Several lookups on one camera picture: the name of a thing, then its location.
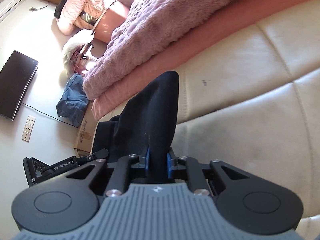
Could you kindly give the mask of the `black pants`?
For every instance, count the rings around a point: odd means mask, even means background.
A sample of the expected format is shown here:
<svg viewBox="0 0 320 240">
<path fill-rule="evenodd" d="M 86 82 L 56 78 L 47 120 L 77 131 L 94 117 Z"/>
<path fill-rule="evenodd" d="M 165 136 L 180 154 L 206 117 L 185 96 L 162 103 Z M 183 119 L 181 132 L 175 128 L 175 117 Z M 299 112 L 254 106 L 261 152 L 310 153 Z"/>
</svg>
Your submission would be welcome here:
<svg viewBox="0 0 320 240">
<path fill-rule="evenodd" d="M 168 71 L 129 100 L 120 115 L 99 122 L 92 152 L 109 152 L 116 162 L 129 154 L 143 155 L 150 147 L 148 182 L 168 183 L 167 153 L 175 134 L 179 75 Z"/>
</svg>

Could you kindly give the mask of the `blue clothing bundle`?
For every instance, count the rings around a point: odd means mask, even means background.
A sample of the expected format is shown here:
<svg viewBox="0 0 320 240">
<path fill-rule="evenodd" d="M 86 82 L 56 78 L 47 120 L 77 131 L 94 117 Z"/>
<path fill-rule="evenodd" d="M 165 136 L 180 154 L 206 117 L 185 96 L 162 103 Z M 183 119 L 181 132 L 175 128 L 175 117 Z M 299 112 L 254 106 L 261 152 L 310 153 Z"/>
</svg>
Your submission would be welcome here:
<svg viewBox="0 0 320 240">
<path fill-rule="evenodd" d="M 71 76 L 56 106 L 57 116 L 67 118 L 75 127 L 81 125 L 89 104 L 89 100 L 82 87 L 83 81 L 84 79 L 81 74 Z"/>
</svg>

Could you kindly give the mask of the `blue and brown cardboard box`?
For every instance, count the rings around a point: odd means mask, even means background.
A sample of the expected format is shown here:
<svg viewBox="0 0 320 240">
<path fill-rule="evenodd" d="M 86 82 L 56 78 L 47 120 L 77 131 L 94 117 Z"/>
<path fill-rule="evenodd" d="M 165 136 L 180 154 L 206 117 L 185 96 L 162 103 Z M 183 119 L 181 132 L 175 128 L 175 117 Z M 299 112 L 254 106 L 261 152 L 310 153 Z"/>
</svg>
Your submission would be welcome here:
<svg viewBox="0 0 320 240">
<path fill-rule="evenodd" d="M 74 149 L 79 156 L 90 155 L 92 150 L 95 129 L 97 126 L 97 120 L 92 113 L 92 105 L 93 102 L 88 104 L 87 110 L 78 128 Z"/>
</svg>

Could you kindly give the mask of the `black flat television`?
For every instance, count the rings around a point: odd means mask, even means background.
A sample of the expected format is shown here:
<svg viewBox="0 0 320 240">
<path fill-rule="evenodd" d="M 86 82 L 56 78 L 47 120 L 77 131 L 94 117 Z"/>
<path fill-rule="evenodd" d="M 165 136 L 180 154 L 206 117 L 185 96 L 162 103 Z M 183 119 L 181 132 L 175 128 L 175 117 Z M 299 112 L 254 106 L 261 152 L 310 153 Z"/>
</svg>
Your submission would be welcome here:
<svg viewBox="0 0 320 240">
<path fill-rule="evenodd" d="M 13 51 L 1 69 L 1 116 L 14 120 L 39 62 Z"/>
</svg>

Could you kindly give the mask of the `beige leather mattress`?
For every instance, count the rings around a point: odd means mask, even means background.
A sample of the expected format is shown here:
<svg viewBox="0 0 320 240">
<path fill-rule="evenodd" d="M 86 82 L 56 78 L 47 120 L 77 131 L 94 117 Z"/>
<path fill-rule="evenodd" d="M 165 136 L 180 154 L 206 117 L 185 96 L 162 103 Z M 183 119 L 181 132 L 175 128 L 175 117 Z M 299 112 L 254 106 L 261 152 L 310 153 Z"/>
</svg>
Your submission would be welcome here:
<svg viewBox="0 0 320 240">
<path fill-rule="evenodd" d="M 319 0 L 244 28 L 176 68 L 172 148 L 223 160 L 299 195 L 297 232 L 319 235 Z"/>
</svg>

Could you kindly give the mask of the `white fluffy cloth pile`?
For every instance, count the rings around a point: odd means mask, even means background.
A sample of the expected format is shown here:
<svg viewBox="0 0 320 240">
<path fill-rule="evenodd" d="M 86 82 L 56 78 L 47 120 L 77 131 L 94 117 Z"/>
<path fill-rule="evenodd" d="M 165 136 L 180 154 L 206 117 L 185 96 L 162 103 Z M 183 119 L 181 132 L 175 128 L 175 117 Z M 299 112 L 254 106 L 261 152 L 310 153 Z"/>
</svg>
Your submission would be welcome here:
<svg viewBox="0 0 320 240">
<path fill-rule="evenodd" d="M 77 63 L 77 61 L 83 46 L 91 43 L 93 38 L 93 31 L 82 29 L 73 35 L 63 46 L 62 61 L 68 77 L 71 77 L 75 73 L 82 74 L 83 71 L 87 71 L 86 64 L 81 64 L 80 61 Z"/>
</svg>

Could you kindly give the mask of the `fluffy pink blanket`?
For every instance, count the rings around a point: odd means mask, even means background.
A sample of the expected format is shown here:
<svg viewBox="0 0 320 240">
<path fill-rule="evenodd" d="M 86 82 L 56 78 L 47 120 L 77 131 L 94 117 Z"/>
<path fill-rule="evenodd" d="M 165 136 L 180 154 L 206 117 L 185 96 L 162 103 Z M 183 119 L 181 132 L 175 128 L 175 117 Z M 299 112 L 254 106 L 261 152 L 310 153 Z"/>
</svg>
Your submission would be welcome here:
<svg viewBox="0 0 320 240">
<path fill-rule="evenodd" d="M 125 22 L 84 77 L 89 100 L 235 0 L 134 0 Z"/>
</svg>

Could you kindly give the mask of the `pink plastic storage bin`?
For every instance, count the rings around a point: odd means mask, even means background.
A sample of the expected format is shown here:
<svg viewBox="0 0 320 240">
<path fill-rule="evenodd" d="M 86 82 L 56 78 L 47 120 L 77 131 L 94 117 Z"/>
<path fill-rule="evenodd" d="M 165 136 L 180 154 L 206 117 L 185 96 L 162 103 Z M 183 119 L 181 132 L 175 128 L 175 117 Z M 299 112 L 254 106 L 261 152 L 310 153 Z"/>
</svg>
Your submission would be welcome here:
<svg viewBox="0 0 320 240">
<path fill-rule="evenodd" d="M 94 37 L 102 42 L 109 43 L 113 31 L 124 23 L 128 13 L 128 7 L 118 0 L 112 0 L 93 27 Z"/>
</svg>

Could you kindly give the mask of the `pink padded jacket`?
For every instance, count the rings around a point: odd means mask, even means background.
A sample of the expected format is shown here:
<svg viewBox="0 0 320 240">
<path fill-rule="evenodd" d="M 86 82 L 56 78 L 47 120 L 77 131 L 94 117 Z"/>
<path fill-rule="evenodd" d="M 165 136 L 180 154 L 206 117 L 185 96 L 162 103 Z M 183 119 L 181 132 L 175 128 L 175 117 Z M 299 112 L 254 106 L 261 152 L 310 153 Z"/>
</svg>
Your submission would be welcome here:
<svg viewBox="0 0 320 240">
<path fill-rule="evenodd" d="M 67 0 L 57 20 L 57 26 L 66 36 L 71 35 L 75 27 L 92 30 L 114 2 L 115 0 Z"/>
</svg>

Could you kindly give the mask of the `white air conditioner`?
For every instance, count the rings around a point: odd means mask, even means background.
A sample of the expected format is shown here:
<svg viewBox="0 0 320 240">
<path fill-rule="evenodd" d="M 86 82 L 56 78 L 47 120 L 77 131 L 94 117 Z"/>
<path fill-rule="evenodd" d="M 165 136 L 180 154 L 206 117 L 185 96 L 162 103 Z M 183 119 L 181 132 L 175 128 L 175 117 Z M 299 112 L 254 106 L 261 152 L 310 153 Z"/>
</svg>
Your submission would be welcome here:
<svg viewBox="0 0 320 240">
<path fill-rule="evenodd" d="M 0 3 L 0 23 L 2 23 L 24 0 L 4 0 Z"/>
</svg>

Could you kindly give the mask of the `salmon pink bed sheet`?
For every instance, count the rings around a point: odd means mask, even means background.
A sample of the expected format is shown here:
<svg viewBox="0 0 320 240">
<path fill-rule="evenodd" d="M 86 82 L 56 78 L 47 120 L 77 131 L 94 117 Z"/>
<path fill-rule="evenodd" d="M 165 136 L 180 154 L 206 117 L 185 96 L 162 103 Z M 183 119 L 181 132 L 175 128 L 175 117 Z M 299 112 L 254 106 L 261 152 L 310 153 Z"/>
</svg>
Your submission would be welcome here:
<svg viewBox="0 0 320 240">
<path fill-rule="evenodd" d="M 238 0 L 213 13 L 206 22 L 188 31 L 164 51 L 136 67 L 93 102 L 99 120 L 142 90 L 154 78 L 175 69 L 201 51 L 258 20 L 309 0 Z"/>
</svg>

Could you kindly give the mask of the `white wall socket panel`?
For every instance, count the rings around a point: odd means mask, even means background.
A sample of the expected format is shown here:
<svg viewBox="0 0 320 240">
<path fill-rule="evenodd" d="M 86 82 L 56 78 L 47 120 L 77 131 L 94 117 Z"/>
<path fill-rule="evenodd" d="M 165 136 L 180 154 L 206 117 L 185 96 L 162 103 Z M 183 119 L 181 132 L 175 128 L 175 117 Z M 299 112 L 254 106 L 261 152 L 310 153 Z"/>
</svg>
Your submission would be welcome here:
<svg viewBox="0 0 320 240">
<path fill-rule="evenodd" d="M 35 124 L 35 117 L 29 115 L 27 118 L 27 121 L 25 123 L 24 129 L 23 129 L 23 133 L 22 133 L 22 140 L 25 142 L 29 142 L 30 140 L 30 136 L 33 130 L 33 126 Z"/>
</svg>

